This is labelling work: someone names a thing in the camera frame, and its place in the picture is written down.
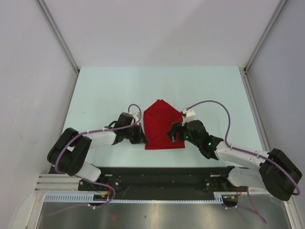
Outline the red cloth napkin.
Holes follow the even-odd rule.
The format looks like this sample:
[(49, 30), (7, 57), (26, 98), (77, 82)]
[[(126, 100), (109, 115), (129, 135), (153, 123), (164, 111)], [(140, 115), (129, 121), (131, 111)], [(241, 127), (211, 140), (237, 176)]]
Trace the red cloth napkin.
[(148, 143), (146, 150), (184, 149), (184, 142), (172, 142), (167, 135), (174, 122), (181, 122), (178, 110), (162, 99), (158, 99), (144, 111), (143, 125)]

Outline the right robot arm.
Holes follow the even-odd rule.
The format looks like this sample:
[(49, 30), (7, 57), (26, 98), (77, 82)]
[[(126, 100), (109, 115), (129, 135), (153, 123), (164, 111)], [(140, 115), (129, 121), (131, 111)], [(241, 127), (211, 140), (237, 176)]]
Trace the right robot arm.
[(224, 191), (232, 191), (238, 186), (256, 187), (282, 201), (301, 194), (298, 183), (302, 172), (280, 149), (251, 151), (238, 148), (210, 135), (199, 120), (174, 122), (167, 135), (172, 142), (190, 142), (207, 159), (238, 164), (239, 167), (232, 168), (220, 179)]

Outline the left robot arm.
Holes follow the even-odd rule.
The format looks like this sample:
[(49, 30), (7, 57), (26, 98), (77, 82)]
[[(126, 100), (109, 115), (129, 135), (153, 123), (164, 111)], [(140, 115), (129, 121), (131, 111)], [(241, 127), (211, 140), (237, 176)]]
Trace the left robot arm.
[(124, 139), (131, 144), (146, 144), (148, 140), (142, 130), (141, 112), (123, 112), (118, 120), (100, 129), (79, 133), (67, 128), (47, 155), (57, 173), (77, 176), (89, 181), (89, 186), (99, 191), (105, 186), (105, 178), (96, 166), (86, 162), (89, 150), (101, 146), (112, 146)]

